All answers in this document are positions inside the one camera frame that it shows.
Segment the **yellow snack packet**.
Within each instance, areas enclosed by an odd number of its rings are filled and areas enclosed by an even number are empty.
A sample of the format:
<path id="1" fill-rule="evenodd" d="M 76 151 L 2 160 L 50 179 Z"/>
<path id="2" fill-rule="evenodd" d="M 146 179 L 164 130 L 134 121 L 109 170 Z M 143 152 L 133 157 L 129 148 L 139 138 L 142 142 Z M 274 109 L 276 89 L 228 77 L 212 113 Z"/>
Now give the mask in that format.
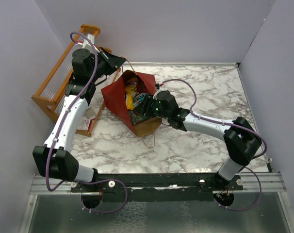
<path id="1" fill-rule="evenodd" d="M 128 110 L 132 110 L 134 108 L 133 99 L 139 93 L 138 91 L 130 91 L 125 89 L 125 103 Z"/>

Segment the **red paper bag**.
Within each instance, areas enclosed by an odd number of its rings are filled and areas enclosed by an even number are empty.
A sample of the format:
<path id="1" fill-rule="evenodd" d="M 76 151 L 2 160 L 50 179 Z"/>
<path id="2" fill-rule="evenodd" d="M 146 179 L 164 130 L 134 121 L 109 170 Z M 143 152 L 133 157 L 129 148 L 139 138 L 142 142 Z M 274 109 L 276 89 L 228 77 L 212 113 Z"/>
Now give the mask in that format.
<path id="1" fill-rule="evenodd" d="M 105 106 L 115 114 L 137 137 L 155 134 L 162 120 L 135 113 L 134 108 L 147 99 L 147 95 L 156 93 L 156 80 L 152 74 L 125 70 L 110 85 L 101 89 Z"/>

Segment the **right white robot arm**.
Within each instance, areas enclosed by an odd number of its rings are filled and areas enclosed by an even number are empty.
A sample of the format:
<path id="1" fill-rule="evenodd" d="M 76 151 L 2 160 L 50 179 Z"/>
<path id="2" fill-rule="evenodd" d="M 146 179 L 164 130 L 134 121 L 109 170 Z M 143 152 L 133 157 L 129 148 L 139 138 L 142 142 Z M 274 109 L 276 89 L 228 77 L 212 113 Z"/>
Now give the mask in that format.
<path id="1" fill-rule="evenodd" d="M 133 111 L 141 116 L 166 119 L 177 130 L 203 133 L 225 142 L 229 157 L 215 177 L 215 186 L 225 190 L 232 178 L 254 158 L 262 140 L 243 117 L 235 120 L 220 120 L 200 116 L 189 109 L 178 106 L 175 97 L 167 90 L 154 96 L 147 94 Z"/>

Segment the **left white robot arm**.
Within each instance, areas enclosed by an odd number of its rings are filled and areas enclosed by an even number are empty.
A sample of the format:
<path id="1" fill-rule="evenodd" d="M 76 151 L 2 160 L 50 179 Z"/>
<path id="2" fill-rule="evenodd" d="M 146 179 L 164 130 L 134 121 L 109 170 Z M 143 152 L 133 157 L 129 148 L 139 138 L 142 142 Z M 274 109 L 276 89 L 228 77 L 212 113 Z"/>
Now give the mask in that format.
<path id="1" fill-rule="evenodd" d="M 125 61 L 125 58 L 110 54 L 104 48 L 96 52 L 77 49 L 72 53 L 73 72 L 66 86 L 61 113 L 44 144 L 33 149 L 33 158 L 41 176 L 82 182 L 90 192 L 98 188 L 97 170 L 80 165 L 70 154 L 71 145 L 82 115 L 95 93 L 95 81 L 113 74 Z"/>

